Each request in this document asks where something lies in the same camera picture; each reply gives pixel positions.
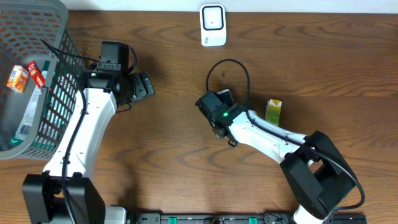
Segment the green tea carton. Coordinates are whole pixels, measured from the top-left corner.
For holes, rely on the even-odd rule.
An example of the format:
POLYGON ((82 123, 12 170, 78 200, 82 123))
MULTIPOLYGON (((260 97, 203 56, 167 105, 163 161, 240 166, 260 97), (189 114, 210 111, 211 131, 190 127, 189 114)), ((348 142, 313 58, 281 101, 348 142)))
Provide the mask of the green tea carton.
POLYGON ((275 126, 279 126, 282 101, 270 99, 266 106, 265 120, 275 126))

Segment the red sachet stick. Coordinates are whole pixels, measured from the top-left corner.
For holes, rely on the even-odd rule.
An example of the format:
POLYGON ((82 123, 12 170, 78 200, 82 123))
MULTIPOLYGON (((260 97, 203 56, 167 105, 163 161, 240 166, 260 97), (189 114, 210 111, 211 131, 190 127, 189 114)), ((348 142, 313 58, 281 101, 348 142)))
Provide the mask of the red sachet stick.
POLYGON ((29 73, 30 77, 32 77, 37 87, 41 89, 45 85, 45 78, 36 63, 32 60, 25 66, 25 69, 29 73))

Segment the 3M gloves package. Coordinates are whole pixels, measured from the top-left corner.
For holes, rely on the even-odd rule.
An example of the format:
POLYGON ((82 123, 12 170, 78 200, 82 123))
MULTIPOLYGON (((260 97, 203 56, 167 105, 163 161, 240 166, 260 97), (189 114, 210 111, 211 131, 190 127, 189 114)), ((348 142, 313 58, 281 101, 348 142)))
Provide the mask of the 3M gloves package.
MULTIPOLYGON (((39 68, 41 71, 42 75, 44 78, 47 76, 47 72, 49 69, 49 61, 44 62, 44 66, 42 69, 39 68)), ((15 132, 14 136, 12 137, 10 144, 12 146, 18 146, 20 145, 29 135, 30 130, 32 129, 33 126, 33 121, 34 121, 34 116, 35 116, 35 110, 37 108, 37 102, 39 100, 39 96, 41 95, 41 89, 37 87, 35 82, 33 81, 32 77, 29 75, 29 79, 32 80, 32 83, 34 84, 34 89, 32 90, 32 93, 29 94, 29 101, 27 104, 27 107, 24 111, 24 115, 22 117, 21 122, 19 123, 19 126, 17 128, 17 131, 15 132)))

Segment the small orange box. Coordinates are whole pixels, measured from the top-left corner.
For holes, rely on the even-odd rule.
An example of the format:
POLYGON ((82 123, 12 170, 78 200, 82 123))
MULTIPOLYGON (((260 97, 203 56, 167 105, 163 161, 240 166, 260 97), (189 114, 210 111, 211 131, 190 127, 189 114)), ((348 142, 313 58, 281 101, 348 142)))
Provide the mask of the small orange box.
POLYGON ((29 74, 24 67, 15 65, 7 81, 7 87, 16 93, 23 93, 29 79, 29 74))

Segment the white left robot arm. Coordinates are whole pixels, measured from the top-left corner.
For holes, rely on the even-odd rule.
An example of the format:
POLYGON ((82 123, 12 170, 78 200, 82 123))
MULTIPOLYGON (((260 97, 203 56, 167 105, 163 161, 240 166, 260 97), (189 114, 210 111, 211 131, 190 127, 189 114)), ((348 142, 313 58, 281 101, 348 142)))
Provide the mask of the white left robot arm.
POLYGON ((152 96, 147 72, 135 72, 134 49, 104 41, 91 68, 65 80, 75 95, 73 111, 57 151, 41 174, 29 174, 22 194, 31 223, 135 223, 125 207, 106 205, 93 177, 100 144, 119 107, 152 96))

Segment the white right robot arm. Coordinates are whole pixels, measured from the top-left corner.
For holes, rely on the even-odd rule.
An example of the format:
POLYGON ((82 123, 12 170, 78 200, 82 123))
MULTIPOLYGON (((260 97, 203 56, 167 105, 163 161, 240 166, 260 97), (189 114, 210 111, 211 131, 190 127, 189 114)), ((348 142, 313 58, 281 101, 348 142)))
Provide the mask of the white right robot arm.
POLYGON ((234 103, 229 90, 208 91, 195 103, 216 137, 251 146, 276 161, 300 204, 294 223, 326 223, 358 179, 331 139, 284 130, 234 103))

